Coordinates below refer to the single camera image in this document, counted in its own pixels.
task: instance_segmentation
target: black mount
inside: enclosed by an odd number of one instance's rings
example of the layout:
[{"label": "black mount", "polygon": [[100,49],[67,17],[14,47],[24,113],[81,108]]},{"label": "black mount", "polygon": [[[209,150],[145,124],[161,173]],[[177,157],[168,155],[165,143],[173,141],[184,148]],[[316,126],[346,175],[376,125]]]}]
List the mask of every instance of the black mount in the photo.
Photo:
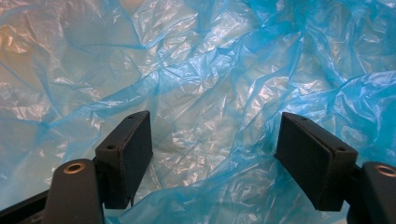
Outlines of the black mount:
[{"label": "black mount", "polygon": [[[0,212],[0,223],[104,223],[103,207],[123,209],[152,157],[149,112],[125,118],[92,160],[67,162],[50,190]],[[310,119],[283,113],[275,157],[320,211],[350,204],[347,222],[396,223],[396,168],[356,165],[358,152]]]},{"label": "black mount", "polygon": [[396,168],[357,166],[358,152],[314,121],[283,113],[275,157],[320,211],[350,204],[348,223],[396,223]]},{"label": "black mount", "polygon": [[149,112],[126,117],[90,160],[58,167],[50,190],[0,212],[0,223],[104,223],[105,208],[124,209],[152,157]]}]

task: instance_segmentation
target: translucent plastic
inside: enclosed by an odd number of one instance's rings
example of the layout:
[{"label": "translucent plastic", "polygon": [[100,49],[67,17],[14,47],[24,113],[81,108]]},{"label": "translucent plastic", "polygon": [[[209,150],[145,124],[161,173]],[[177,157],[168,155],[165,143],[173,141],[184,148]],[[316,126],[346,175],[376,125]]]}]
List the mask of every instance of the translucent plastic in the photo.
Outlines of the translucent plastic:
[{"label": "translucent plastic", "polygon": [[151,112],[154,158],[108,223],[334,223],[273,157],[282,111],[396,165],[391,1],[0,2],[0,209]]}]

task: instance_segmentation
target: black plastic part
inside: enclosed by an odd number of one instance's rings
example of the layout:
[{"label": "black plastic part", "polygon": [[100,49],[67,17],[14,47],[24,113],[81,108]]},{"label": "black plastic part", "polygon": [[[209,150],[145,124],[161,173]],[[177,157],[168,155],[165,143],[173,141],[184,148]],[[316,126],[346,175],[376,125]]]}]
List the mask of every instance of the black plastic part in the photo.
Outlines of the black plastic part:
[{"label": "black plastic part", "polygon": [[41,192],[32,198],[14,204],[0,212],[0,223],[39,223],[40,213],[46,205],[48,191]]},{"label": "black plastic part", "polygon": [[361,168],[358,165],[340,183],[339,192],[350,205],[346,216],[348,224],[373,223],[361,192]]},{"label": "black plastic part", "polygon": [[275,157],[320,211],[340,211],[343,178],[355,167],[358,152],[315,122],[282,114]]},{"label": "black plastic part", "polygon": [[396,168],[369,161],[361,169],[361,191],[373,223],[396,223]]},{"label": "black plastic part", "polygon": [[132,114],[95,150],[98,170],[107,179],[105,207],[123,209],[134,195],[152,157],[149,112]]},{"label": "black plastic part", "polygon": [[55,170],[42,223],[104,223],[92,161],[70,161]]}]

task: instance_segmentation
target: blue plastic sheet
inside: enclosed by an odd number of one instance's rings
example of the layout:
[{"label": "blue plastic sheet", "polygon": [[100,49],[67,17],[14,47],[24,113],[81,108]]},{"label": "blue plastic sheet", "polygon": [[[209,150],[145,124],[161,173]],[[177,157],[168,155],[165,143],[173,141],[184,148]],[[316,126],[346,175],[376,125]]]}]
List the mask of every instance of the blue plastic sheet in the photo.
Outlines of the blue plastic sheet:
[{"label": "blue plastic sheet", "polygon": [[128,114],[154,157],[107,223],[342,223],[273,158],[282,111],[396,165],[396,3],[0,2],[0,209]]}]

